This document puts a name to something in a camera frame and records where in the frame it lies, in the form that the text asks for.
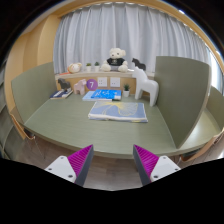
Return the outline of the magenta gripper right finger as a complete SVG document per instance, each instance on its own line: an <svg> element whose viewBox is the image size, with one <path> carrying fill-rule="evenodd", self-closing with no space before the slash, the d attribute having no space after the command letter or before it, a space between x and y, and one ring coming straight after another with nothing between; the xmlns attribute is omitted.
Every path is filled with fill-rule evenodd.
<svg viewBox="0 0 224 224"><path fill-rule="evenodd" d="M157 156L138 145L133 146L133 157L143 186L180 170L167 156Z"/></svg>

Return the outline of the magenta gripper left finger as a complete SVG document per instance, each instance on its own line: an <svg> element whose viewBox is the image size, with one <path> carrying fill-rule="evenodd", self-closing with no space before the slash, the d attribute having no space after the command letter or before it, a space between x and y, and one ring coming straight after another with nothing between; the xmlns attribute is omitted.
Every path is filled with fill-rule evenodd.
<svg viewBox="0 0 224 224"><path fill-rule="evenodd" d="M94 148L89 145L68 157L59 156L46 168L46 171L76 185L83 186L93 155Z"/></svg>

